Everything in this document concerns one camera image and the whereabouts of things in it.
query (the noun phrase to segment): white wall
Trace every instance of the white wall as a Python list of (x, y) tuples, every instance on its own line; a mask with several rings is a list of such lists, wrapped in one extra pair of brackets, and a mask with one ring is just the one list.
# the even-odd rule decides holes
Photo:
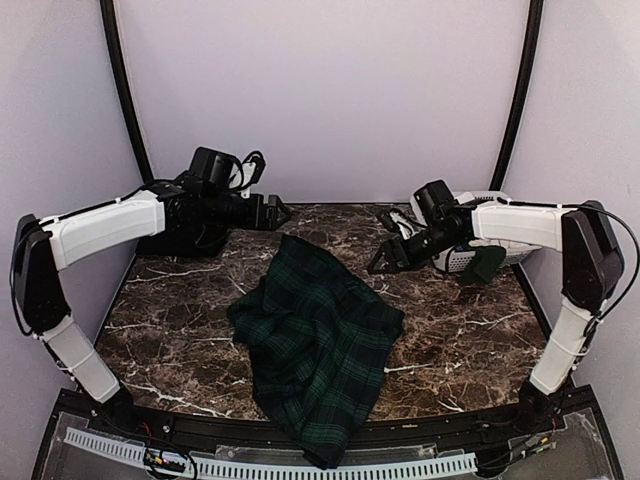
[(120, 0), (156, 173), (199, 145), (265, 153), (286, 201), (489, 184), (529, 2)]
[[(531, 90), (506, 191), (518, 199), (594, 198), (640, 233), (640, 3), (545, 2)], [(626, 284), (635, 258), (621, 229)], [(550, 317), (561, 265), (541, 252), (526, 263)], [(591, 383), (626, 477), (640, 478), (640, 287), (601, 327), (578, 383)]]
[[(22, 480), (30, 478), (59, 388), (68, 383), (13, 320), (7, 279), (16, 223), (27, 213), (63, 213), (140, 183), (99, 2), (2, 2), (0, 162), (0, 479)], [(68, 300), (90, 337), (131, 256), (128, 245), (65, 272)]]

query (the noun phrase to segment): cloth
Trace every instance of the cloth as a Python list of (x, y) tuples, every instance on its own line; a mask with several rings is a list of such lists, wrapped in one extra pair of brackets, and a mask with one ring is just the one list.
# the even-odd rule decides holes
[(227, 314), (249, 346), (257, 404), (311, 463), (336, 468), (378, 399), (404, 313), (326, 250), (284, 235)]

